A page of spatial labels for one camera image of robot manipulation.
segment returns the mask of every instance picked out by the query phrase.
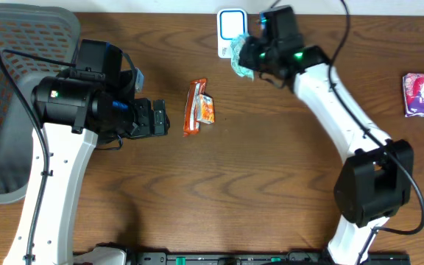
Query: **wooden table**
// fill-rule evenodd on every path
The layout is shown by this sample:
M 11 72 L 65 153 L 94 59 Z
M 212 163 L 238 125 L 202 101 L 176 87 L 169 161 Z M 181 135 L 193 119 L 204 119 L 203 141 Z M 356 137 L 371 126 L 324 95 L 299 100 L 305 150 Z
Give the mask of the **wooden table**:
M 127 141 L 120 152 L 94 152 L 85 174 L 74 249 L 117 241 L 171 252 L 286 252 L 322 249 L 339 220 L 333 185 L 342 163 L 319 123 L 294 95 L 236 76 L 218 58 L 215 15 L 77 14 L 82 38 L 108 40 L 145 74 L 139 96 L 165 99 L 167 137 Z M 251 16 L 252 31 L 257 32 Z M 332 54 L 345 20 L 298 17 L 306 43 Z M 424 119 L 404 118 L 402 76 L 424 73 L 424 17 L 353 17 L 336 64 L 348 90 L 394 139 L 415 151 L 424 192 Z M 216 123 L 183 138 L 188 84 L 207 77 Z M 22 202 L 0 205 L 0 263 Z M 417 200 L 389 221 L 411 229 Z M 424 231 L 381 233 L 372 251 L 407 251 L 424 264 Z

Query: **orange snack bar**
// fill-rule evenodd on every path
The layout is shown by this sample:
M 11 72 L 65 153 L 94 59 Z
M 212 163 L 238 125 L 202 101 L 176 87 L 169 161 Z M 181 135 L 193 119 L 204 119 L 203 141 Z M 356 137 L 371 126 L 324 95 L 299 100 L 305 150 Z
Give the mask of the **orange snack bar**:
M 196 96 L 202 95 L 205 92 L 205 84 L 207 80 L 197 79 L 191 81 L 189 85 L 188 101 L 185 104 L 185 115 L 184 115 L 184 133 L 183 136 L 195 135 L 199 132 L 199 122 L 197 121 L 196 112 Z
M 196 96 L 197 121 L 212 124 L 215 122 L 212 98 L 206 95 Z

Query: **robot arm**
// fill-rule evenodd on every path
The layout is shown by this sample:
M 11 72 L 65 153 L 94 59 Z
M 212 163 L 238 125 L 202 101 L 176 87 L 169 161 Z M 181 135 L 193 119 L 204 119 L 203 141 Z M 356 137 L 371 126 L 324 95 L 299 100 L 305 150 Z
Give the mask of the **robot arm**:
M 104 56 L 93 58 L 92 54 Z M 129 61 L 130 71 L 120 71 L 122 55 Z M 18 231 L 4 264 L 77 262 L 72 252 L 74 220 L 82 179 L 95 146 L 117 138 L 136 139 L 168 133 L 164 100 L 154 101 L 152 110 L 148 99 L 135 98 L 135 92 L 142 86 L 143 75 L 127 55 L 109 43 L 94 40 L 82 41 L 76 68 L 67 68 L 56 77 L 44 77 L 35 86 L 31 101 L 43 127 L 35 128 L 32 136 L 32 168 L 26 199 Z M 41 189 L 40 173 L 44 165 L 35 130 L 41 130 L 48 146 L 50 174 L 42 187 L 45 190 L 38 225 L 33 230 L 30 255 L 33 258 L 26 261 L 28 235 L 36 212 Z M 97 258 L 95 264 L 123 265 L 125 254 L 110 251 L 107 256 Z
M 367 259 L 366 241 L 374 227 L 383 226 L 398 208 L 409 201 L 411 184 L 386 158 L 384 146 L 365 135 L 361 125 L 411 174 L 413 151 L 405 141 L 392 142 L 358 106 L 343 86 L 336 69 L 328 73 L 330 60 L 318 46 L 304 47 L 294 12 L 290 6 L 272 7 L 261 13 L 263 34 L 250 36 L 240 51 L 240 66 L 271 74 L 312 110 L 331 140 L 344 165 L 334 196 L 342 212 L 336 235 L 327 251 L 334 263 L 354 265 Z M 329 75 L 334 86 L 331 89 Z
M 357 149 L 370 151 L 377 149 L 378 146 L 369 138 L 364 137 L 364 132 L 341 106 L 334 92 L 328 89 L 327 72 L 328 65 L 322 63 L 307 68 L 305 73 L 297 74 L 294 93 L 307 104 L 318 118 L 335 143 L 344 163 L 347 158 L 355 155 Z M 358 119 L 371 129 L 371 133 L 379 141 L 385 142 L 390 139 L 389 135 L 380 130 L 358 106 L 341 83 L 335 68 L 331 74 L 333 82 L 336 83 L 335 89 Z M 364 227 L 358 227 L 341 216 L 336 234 L 328 244 L 328 252 L 333 261 L 336 264 L 355 264 L 365 241 L 370 236 L 371 229 L 375 226 L 383 226 L 388 220 L 389 217 L 383 216 L 372 220 Z M 363 253 L 361 261 L 365 260 L 367 260 L 367 250 Z

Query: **green led light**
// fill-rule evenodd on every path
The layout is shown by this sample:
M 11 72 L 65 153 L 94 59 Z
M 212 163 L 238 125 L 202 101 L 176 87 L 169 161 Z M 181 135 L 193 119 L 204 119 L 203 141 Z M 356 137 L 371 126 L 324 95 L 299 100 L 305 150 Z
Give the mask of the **green led light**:
M 295 59 L 297 60 L 301 60 L 303 57 L 303 52 L 298 52 L 296 54 L 294 54 Z

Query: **green connector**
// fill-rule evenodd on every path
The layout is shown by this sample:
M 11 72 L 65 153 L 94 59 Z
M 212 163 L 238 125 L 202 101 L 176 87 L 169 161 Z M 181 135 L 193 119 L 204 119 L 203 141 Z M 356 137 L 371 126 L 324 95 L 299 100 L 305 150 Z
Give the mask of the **green connector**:
M 186 258 L 176 258 L 176 265 L 186 265 Z

